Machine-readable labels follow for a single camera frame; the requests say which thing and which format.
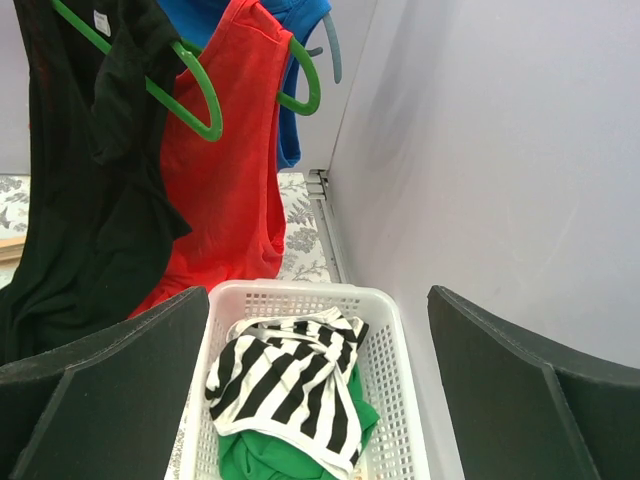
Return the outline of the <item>white plastic basket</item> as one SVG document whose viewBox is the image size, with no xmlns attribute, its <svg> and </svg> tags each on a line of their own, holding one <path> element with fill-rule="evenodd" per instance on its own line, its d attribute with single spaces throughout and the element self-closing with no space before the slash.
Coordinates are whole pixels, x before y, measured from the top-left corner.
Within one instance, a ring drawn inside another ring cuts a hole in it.
<svg viewBox="0 0 640 480">
<path fill-rule="evenodd" d="M 254 317 L 300 316 L 338 307 L 370 327 L 359 350 L 364 397 L 380 420 L 354 472 L 357 479 L 427 479 L 429 464 L 399 309 L 385 293 L 351 284 L 227 281 L 209 294 L 209 317 L 179 428 L 169 479 L 216 479 L 218 438 L 204 406 L 209 367 L 228 329 Z"/>
</svg>

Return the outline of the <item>wooden clothes rack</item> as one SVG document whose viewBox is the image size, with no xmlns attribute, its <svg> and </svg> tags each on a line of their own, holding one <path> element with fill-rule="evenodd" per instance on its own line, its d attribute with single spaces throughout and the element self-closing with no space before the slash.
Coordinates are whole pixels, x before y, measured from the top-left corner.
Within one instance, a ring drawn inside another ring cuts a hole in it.
<svg viewBox="0 0 640 480">
<path fill-rule="evenodd" d="M 0 266 L 2 268 L 15 267 L 19 264 L 25 242 L 25 236 L 0 240 Z"/>
</svg>

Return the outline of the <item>green hanger rear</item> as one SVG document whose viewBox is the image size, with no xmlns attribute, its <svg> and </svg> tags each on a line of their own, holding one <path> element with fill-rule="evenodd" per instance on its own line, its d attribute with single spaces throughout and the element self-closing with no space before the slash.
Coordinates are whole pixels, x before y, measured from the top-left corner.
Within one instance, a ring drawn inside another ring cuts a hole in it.
<svg viewBox="0 0 640 480">
<path fill-rule="evenodd" d="M 172 97 L 179 105 L 172 111 L 203 137 L 219 138 L 225 120 L 262 98 L 303 116 L 319 108 L 321 87 L 313 61 L 286 30 L 271 38 L 255 29 L 236 29 L 216 33 L 202 51 L 185 41 L 176 41 L 171 48 L 186 66 L 175 80 Z M 278 89 L 290 57 L 306 77 L 305 103 Z"/>
</svg>

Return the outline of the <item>red tank top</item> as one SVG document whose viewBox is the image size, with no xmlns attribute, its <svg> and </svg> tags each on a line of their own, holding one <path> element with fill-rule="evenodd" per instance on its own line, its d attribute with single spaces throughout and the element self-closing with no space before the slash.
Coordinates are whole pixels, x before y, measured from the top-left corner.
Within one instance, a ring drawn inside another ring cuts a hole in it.
<svg viewBox="0 0 640 480">
<path fill-rule="evenodd" d="M 258 1 L 232 1 L 199 56 L 216 90 L 223 134 L 208 142 L 170 115 L 160 165 L 191 231 L 173 244 L 141 313 L 192 286 L 274 278 L 286 221 L 277 178 L 281 88 L 291 33 Z"/>
</svg>

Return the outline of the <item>floral tablecloth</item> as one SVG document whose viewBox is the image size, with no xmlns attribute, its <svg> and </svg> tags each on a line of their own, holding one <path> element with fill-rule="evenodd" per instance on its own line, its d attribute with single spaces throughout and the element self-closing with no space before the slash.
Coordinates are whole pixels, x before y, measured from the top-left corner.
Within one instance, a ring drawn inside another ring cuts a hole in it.
<svg viewBox="0 0 640 480">
<path fill-rule="evenodd" d="M 319 231 L 300 173 L 278 175 L 287 220 L 286 247 L 280 280 L 328 282 L 329 269 Z M 30 178 L 1 177 L 1 245 L 14 246 L 25 240 L 28 225 Z"/>
</svg>

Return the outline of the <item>green shirt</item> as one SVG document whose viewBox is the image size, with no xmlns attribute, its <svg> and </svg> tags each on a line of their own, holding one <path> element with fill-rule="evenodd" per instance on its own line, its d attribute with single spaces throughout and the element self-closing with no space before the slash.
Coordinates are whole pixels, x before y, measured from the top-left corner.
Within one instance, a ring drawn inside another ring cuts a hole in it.
<svg viewBox="0 0 640 480">
<path fill-rule="evenodd" d="M 354 367 L 348 382 L 361 426 L 365 449 L 379 421 L 377 411 L 364 400 L 360 371 Z M 306 453 L 285 441 L 255 431 L 219 436 L 219 474 L 224 480 L 335 479 Z"/>
</svg>

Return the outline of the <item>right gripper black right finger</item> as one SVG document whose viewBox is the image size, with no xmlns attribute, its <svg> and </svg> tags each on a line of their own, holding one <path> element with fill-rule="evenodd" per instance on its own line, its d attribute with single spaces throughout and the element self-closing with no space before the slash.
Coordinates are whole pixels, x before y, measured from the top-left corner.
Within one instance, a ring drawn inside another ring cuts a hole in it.
<svg viewBox="0 0 640 480">
<path fill-rule="evenodd" d="M 443 286 L 428 294 L 467 479 L 636 479 L 639 371 L 504 320 Z"/>
</svg>

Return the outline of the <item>black white striped tank top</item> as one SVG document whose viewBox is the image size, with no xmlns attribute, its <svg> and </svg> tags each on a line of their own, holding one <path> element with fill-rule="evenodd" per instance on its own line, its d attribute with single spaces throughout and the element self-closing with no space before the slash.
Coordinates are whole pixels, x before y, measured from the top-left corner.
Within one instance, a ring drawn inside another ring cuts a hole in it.
<svg viewBox="0 0 640 480">
<path fill-rule="evenodd" d="M 364 449 L 348 382 L 368 330 L 336 307 L 236 322 L 205 384 L 218 438 L 259 432 L 350 478 Z"/>
</svg>

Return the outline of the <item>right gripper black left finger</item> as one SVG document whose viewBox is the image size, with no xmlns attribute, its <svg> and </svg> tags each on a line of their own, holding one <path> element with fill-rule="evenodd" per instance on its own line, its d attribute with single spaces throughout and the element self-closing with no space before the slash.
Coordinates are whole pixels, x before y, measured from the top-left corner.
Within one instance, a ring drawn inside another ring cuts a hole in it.
<svg viewBox="0 0 640 480">
<path fill-rule="evenodd" d="M 208 313 L 192 287 L 2 366 L 2 478 L 164 478 Z"/>
</svg>

